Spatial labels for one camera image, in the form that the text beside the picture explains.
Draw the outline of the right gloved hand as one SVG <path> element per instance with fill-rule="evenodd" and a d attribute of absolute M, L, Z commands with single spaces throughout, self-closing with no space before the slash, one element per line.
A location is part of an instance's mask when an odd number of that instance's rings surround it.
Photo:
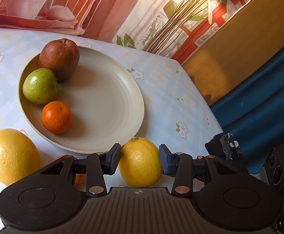
<path fill-rule="evenodd" d="M 215 135 L 209 142 L 205 143 L 205 148 L 209 155 L 214 155 L 226 161 L 242 162 L 242 150 L 238 148 L 238 141 L 232 141 L 231 133 L 220 133 Z"/>

